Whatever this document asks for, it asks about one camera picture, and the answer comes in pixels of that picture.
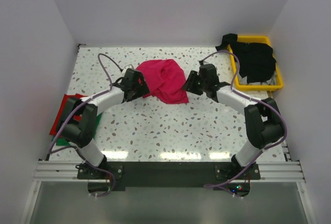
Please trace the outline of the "pink t shirt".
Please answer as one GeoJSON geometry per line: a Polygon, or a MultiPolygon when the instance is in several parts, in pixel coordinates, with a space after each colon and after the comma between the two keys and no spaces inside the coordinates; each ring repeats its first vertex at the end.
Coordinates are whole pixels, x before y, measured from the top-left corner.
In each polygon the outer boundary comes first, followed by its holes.
{"type": "Polygon", "coordinates": [[[184,71],[173,59],[154,59],[145,61],[137,67],[142,72],[149,93],[166,104],[188,103],[189,99],[182,89],[186,82],[184,71]]]}

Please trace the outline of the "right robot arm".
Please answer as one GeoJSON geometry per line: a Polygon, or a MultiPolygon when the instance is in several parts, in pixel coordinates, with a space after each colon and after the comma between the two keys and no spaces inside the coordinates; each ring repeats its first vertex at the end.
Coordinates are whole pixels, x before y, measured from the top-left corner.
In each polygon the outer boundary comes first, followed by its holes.
{"type": "Polygon", "coordinates": [[[252,98],[231,84],[219,81],[212,64],[201,65],[199,71],[192,70],[183,89],[196,95],[206,94],[211,100],[227,105],[245,117],[247,141],[231,158],[230,172],[234,178],[247,175],[248,166],[263,150],[285,137],[287,130],[276,102],[272,98],[252,98]]]}

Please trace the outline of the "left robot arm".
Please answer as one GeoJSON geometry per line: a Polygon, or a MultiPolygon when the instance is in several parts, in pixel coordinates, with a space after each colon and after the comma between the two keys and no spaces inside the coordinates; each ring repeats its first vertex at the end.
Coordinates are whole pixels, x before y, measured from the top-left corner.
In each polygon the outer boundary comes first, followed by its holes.
{"type": "Polygon", "coordinates": [[[77,153],[90,165],[88,171],[94,178],[103,178],[107,173],[107,158],[94,140],[97,117],[115,105],[148,93],[142,72],[128,68],[110,89],[83,98],[68,98],[56,127],[56,137],[75,146],[77,153]]]}

